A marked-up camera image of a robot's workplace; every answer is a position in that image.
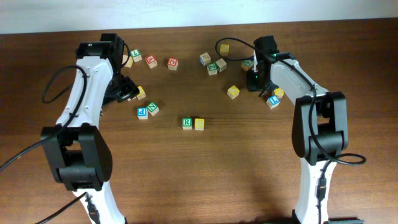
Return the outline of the green R letter block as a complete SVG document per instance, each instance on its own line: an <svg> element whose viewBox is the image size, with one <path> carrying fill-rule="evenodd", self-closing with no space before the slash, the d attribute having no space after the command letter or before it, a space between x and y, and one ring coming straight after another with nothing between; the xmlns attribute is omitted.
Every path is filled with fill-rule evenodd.
<svg viewBox="0 0 398 224"><path fill-rule="evenodd" d="M182 118L182 129L189 130L192 129L192 119L191 118Z"/></svg>

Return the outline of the yellow S letter block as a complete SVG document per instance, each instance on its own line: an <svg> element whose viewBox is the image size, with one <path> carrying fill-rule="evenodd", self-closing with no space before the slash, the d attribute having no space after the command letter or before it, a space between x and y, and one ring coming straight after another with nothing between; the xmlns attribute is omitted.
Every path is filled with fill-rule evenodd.
<svg viewBox="0 0 398 224"><path fill-rule="evenodd" d="M205 120L203 118L195 118L195 130L203 131L205 128Z"/></svg>

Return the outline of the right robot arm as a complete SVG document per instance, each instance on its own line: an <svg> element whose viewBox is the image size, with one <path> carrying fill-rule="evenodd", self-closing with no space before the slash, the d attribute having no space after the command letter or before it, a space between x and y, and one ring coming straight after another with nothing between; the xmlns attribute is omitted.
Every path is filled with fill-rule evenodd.
<svg viewBox="0 0 398 224"><path fill-rule="evenodd" d="M298 202L291 223L328 223L331 176L348 146L346 98L313 81L290 52L280 52L273 36L254 41L249 91L265 94L281 88L294 105L292 145L300 158Z"/></svg>

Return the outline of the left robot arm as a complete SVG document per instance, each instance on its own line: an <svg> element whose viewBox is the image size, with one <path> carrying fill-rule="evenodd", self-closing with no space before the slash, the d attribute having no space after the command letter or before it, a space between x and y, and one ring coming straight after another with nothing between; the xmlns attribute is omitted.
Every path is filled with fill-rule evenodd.
<svg viewBox="0 0 398 224"><path fill-rule="evenodd" d="M117 34L82 42L76 50L76 77L54 127L45 127L43 148L56 182L75 194L92 223L126 223L110 186L113 158L99 131L102 108L130 100L138 87L121 74L126 43Z"/></svg>

